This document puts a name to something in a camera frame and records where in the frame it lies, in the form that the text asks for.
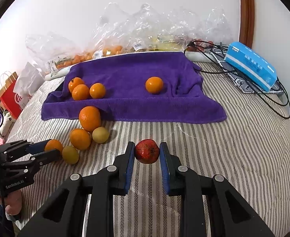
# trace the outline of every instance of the blue gripper pad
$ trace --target blue gripper pad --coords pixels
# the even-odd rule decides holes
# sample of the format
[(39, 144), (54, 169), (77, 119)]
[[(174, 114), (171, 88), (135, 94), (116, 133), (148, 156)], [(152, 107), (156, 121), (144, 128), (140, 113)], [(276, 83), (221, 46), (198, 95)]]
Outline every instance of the blue gripper pad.
[(132, 181), (132, 174), (133, 174), (133, 167), (134, 167), (134, 160), (135, 160), (135, 143), (133, 143), (130, 157), (129, 157), (129, 162), (127, 164), (126, 172), (125, 172), (125, 187), (124, 190), (126, 194), (129, 192), (130, 186), (131, 186), (131, 181)]
[(45, 148), (46, 144), (48, 143), (48, 141), (50, 141), (50, 140), (51, 139), (30, 144), (29, 147), (26, 148), (26, 152), (28, 152), (32, 155), (44, 152), (44, 148)]
[(169, 195), (170, 193), (170, 174), (169, 174), (169, 170), (168, 170), (168, 165), (167, 165), (167, 161), (166, 161), (166, 156), (163, 150), (163, 144), (161, 143), (159, 146), (160, 149), (160, 155), (159, 155), (159, 159), (160, 159), (160, 167), (161, 167), (161, 174), (163, 177), (163, 188), (166, 192), (167, 195)]

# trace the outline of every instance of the human hand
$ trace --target human hand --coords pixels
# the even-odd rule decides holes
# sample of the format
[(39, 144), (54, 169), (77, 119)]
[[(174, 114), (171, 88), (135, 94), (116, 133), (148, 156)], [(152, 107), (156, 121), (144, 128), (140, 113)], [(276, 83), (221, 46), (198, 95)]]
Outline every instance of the human hand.
[(8, 215), (19, 214), (22, 208), (22, 192), (17, 190), (10, 192), (7, 197), (5, 197), (6, 213)]

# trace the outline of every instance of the bed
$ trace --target bed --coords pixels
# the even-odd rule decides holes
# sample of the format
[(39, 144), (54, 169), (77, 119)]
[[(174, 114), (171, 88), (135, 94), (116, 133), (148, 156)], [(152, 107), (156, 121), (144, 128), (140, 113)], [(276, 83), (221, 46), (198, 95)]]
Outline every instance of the bed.
[[(212, 64), (199, 63), (207, 71)], [(125, 152), (128, 141), (152, 138), (166, 141), (170, 152), (200, 175), (222, 174), (242, 194), (277, 237), (290, 231), (290, 119), (273, 113), (256, 95), (243, 94), (226, 75), (202, 74), (204, 93), (219, 102), (227, 119), (220, 123), (103, 122), (110, 131), (106, 144), (93, 143), (80, 152), (70, 166), (63, 161), (44, 166), (34, 184), (22, 189), (24, 205), (21, 229), (44, 201), (71, 174), (95, 174)], [(46, 81), (22, 111), (9, 141), (38, 142), (59, 139), (69, 145), (69, 133), (80, 127), (78, 120), (41, 120), (41, 107), (49, 92), (63, 78)], [(275, 109), (286, 114), (285, 109)], [(162, 187), (160, 163), (143, 165), (135, 161), (127, 196), (114, 197), (114, 236), (178, 236), (180, 197), (167, 197)], [(206, 228), (210, 236), (208, 212)], [(86, 219), (83, 236), (85, 236)]]

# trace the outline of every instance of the white logo on red bag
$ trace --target white logo on red bag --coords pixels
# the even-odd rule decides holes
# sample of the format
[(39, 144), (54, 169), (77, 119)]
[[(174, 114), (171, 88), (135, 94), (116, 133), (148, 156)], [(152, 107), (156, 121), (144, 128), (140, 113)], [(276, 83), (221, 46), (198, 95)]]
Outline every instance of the white logo on red bag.
[(14, 101), (20, 106), (21, 110), (23, 110), (28, 103), (29, 99), (28, 98), (22, 98), (20, 95), (17, 93), (14, 96)]

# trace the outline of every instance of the yellow-green fruit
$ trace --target yellow-green fruit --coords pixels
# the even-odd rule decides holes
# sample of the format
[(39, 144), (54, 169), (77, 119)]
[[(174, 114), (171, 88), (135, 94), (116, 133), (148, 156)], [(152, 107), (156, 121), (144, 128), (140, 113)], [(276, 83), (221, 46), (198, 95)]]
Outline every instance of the yellow-green fruit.
[(104, 143), (109, 138), (110, 133), (104, 127), (98, 127), (92, 132), (92, 139), (96, 143)]
[(79, 153), (75, 147), (65, 146), (65, 148), (63, 148), (62, 157), (66, 163), (72, 165), (72, 164), (76, 164), (78, 162)]

